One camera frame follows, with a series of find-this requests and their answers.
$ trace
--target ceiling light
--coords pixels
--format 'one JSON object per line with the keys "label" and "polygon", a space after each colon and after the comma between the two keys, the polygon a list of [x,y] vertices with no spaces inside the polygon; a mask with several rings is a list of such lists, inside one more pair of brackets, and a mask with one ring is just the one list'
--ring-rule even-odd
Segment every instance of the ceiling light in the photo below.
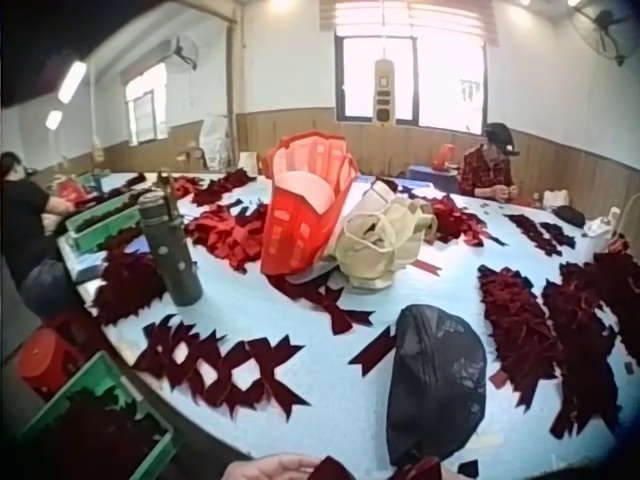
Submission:
{"label": "ceiling light", "polygon": [[271,0],[270,3],[271,8],[281,12],[288,9],[293,3],[293,0]]}
{"label": "ceiling light", "polygon": [[49,130],[55,130],[62,120],[62,112],[60,110],[52,110],[49,112],[45,125]]}
{"label": "ceiling light", "polygon": [[69,73],[64,77],[60,90],[58,91],[58,98],[62,103],[69,103],[73,94],[80,86],[80,82],[87,73],[87,64],[84,62],[73,62]]}

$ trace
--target black shirt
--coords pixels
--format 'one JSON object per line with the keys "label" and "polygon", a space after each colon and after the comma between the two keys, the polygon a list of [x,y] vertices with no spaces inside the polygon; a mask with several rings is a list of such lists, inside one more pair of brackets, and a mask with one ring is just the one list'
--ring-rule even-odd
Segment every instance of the black shirt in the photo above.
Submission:
{"label": "black shirt", "polygon": [[45,258],[55,258],[53,237],[44,234],[41,215],[49,194],[31,180],[2,181],[2,255],[16,287]]}

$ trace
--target red plastic bag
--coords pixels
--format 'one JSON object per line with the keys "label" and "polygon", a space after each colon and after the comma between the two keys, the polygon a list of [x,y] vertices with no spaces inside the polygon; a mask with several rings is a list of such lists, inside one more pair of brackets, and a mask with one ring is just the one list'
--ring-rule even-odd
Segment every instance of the red plastic bag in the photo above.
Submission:
{"label": "red plastic bag", "polygon": [[358,170],[344,137],[322,132],[283,139],[272,161],[261,271],[292,274],[324,251]]}
{"label": "red plastic bag", "polygon": [[87,198],[87,193],[84,189],[71,178],[63,180],[56,186],[56,195],[74,205]]}

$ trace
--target fluorescent light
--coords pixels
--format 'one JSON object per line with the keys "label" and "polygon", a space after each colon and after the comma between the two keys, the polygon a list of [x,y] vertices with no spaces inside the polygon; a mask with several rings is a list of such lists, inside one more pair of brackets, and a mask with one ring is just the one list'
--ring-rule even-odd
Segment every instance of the fluorescent light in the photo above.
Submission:
{"label": "fluorescent light", "polygon": [[73,97],[73,94],[76,93],[76,90],[80,86],[80,82],[82,81],[85,73],[87,73],[86,63],[73,62],[73,65],[71,65],[71,68],[69,69],[69,73],[64,77],[64,81],[58,91],[58,98],[62,103],[69,103],[71,97]]}
{"label": "fluorescent light", "polygon": [[49,112],[45,125],[49,130],[55,130],[62,120],[62,112],[60,110],[52,110]]}

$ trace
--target beige cloth bag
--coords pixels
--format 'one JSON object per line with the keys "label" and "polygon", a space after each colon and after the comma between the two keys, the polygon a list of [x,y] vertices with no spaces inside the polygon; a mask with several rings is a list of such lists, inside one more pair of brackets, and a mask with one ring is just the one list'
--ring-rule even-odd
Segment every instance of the beige cloth bag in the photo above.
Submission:
{"label": "beige cloth bag", "polygon": [[418,258],[423,239],[436,228],[429,203],[375,182],[344,220],[333,254],[354,287],[382,289]]}

